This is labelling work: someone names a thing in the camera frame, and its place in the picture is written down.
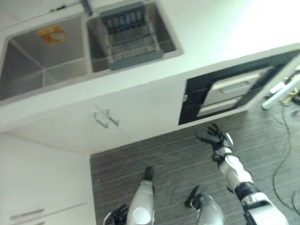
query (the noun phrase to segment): metal handle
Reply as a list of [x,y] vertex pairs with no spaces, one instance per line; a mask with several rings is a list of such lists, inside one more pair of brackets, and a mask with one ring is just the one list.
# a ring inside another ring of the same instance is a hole
[[109,115],[109,109],[106,110],[106,115],[107,115],[107,118],[113,122],[117,127],[119,126],[119,121],[118,120],[114,120],[110,115]]
[[17,218],[21,218],[21,217],[26,217],[26,216],[36,214],[39,212],[44,212],[44,211],[45,211],[45,209],[38,209],[38,210],[30,211],[30,212],[20,213],[20,214],[10,216],[9,219],[17,219]]
[[94,112],[94,120],[95,120],[98,124],[100,124],[101,126],[103,126],[105,129],[108,129],[108,123],[103,123],[103,122],[101,122],[101,121],[97,118],[97,113],[96,113],[96,112]]
[[34,224],[34,225],[44,225],[45,222],[41,222],[41,223],[37,223],[37,224]]

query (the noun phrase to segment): silver robot leg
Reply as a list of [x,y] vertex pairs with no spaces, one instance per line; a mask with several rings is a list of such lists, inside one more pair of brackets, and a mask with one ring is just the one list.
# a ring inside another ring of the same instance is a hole
[[151,225],[154,222],[153,168],[147,167],[135,196],[130,204],[127,225]]
[[197,225],[224,225],[224,216],[220,206],[210,195],[197,194],[196,186],[185,201],[187,208],[194,208],[198,213]]

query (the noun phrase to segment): orange sticker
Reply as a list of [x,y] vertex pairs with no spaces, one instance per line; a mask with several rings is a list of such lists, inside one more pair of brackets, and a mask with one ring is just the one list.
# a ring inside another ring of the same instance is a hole
[[67,39],[65,32],[58,25],[45,27],[39,30],[37,34],[47,45],[57,44]]

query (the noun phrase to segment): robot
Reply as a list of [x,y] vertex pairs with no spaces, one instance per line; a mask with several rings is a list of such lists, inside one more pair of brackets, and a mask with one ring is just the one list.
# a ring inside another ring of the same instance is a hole
[[153,167],[148,166],[129,208],[124,204],[108,213],[103,225],[152,225],[154,223],[153,175]]
[[[196,132],[196,137],[211,144],[212,160],[217,162],[228,189],[239,199],[247,225],[288,225],[285,216],[258,189],[240,159],[233,154],[233,141],[228,133],[212,124],[206,132]],[[199,210],[197,225],[222,225],[223,213],[215,201],[209,195],[195,195],[196,191],[193,191],[186,206],[189,204]]]
[[[239,199],[247,225],[288,225],[285,216],[266,194],[258,189],[250,173],[244,170],[239,158],[233,154],[233,141],[228,133],[223,133],[217,125],[212,124],[207,131],[196,132],[196,137],[211,144],[212,160],[217,163],[220,172],[224,175],[228,189]],[[154,222],[152,177],[153,168],[148,167],[129,209],[121,206],[110,213],[105,218],[104,225],[152,224]],[[194,208],[198,212],[196,225],[223,225],[224,216],[218,204],[211,196],[197,194],[197,191],[198,186],[185,201],[187,208]]]

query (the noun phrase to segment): drawer handle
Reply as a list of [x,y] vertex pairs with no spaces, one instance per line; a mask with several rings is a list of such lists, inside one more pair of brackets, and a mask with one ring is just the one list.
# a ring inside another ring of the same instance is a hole
[[221,92],[225,94],[225,93],[228,93],[228,92],[236,90],[236,89],[247,87],[249,85],[250,85],[249,82],[240,82],[240,83],[236,83],[236,84],[230,85],[228,87],[222,88]]
[[109,115],[109,109],[106,110],[106,115],[108,117],[108,119],[113,122],[117,127],[119,126],[119,121],[118,120],[114,120],[110,115]]
[[96,113],[96,112],[94,112],[94,120],[95,120],[98,124],[100,124],[101,126],[103,126],[105,129],[108,129],[108,123],[103,123],[103,122],[101,122],[101,121],[97,118],[97,113]]
[[45,211],[45,209],[38,209],[38,210],[30,211],[30,212],[20,213],[20,214],[10,216],[9,219],[17,219],[17,218],[21,218],[21,217],[26,217],[26,216],[30,216],[32,214],[36,214],[36,213],[44,212],[44,211]]

